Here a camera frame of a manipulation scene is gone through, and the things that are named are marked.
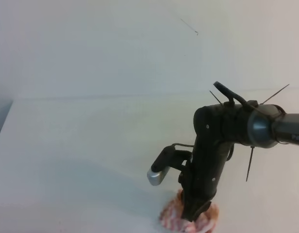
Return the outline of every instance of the wire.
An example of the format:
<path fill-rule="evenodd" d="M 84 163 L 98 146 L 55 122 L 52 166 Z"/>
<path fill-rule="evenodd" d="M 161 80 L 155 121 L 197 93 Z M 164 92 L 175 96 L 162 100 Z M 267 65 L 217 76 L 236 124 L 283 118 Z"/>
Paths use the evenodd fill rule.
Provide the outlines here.
<path fill-rule="evenodd" d="M 221 104 L 221 106 L 223 106 L 222 102 L 219 101 L 219 99 L 215 96 L 215 94 L 213 94 L 212 92 L 211 92 L 211 94 L 214 96 L 214 98 L 216 98 L 216 100 Z"/>
<path fill-rule="evenodd" d="M 187 145 L 187 144 L 181 144 L 181 143 L 173 143 L 172 146 L 193 147 L 193 145 Z"/>
<path fill-rule="evenodd" d="M 273 94 L 271 97 L 269 97 L 268 99 L 266 99 L 262 104 L 266 103 L 268 100 L 270 100 L 271 98 L 273 98 L 274 96 L 276 96 L 279 92 L 281 92 L 283 89 L 285 89 L 288 85 L 286 85 L 285 87 L 281 88 L 279 91 L 277 91 L 275 94 Z"/>

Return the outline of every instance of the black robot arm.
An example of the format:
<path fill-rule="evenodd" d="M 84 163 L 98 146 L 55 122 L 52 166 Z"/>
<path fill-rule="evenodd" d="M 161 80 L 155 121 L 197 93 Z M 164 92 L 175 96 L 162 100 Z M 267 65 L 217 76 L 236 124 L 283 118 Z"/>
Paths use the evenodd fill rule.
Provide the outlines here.
<path fill-rule="evenodd" d="M 271 148 L 277 143 L 299 145 L 299 114 L 287 114 L 277 105 L 245 101 L 222 84 L 214 85 L 229 101 L 195 112 L 196 140 L 192 153 L 176 150 L 176 144 L 168 146 L 147 172 L 150 183 L 159 185 L 169 167 L 181 171 L 178 181 L 183 188 L 182 218 L 189 221 L 195 221 L 210 206 L 235 143 L 252 149 Z"/>

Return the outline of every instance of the white backdrop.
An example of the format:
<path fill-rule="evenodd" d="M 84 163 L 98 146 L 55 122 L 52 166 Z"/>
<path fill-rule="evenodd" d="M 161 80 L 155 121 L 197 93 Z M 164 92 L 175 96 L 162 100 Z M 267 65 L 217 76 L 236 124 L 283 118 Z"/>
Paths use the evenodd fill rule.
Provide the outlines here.
<path fill-rule="evenodd" d="M 299 0 L 0 0 L 0 95 L 199 92 L 216 80 L 299 87 Z"/>

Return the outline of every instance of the black cable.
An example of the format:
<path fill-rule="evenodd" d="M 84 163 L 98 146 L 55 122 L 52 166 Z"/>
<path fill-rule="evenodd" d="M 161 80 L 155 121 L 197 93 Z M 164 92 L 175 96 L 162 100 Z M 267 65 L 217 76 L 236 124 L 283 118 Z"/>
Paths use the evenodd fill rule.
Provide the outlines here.
<path fill-rule="evenodd" d="M 193 145 L 187 145 L 187 144 L 181 144 L 181 143 L 173 143 L 172 146 L 193 147 Z"/>

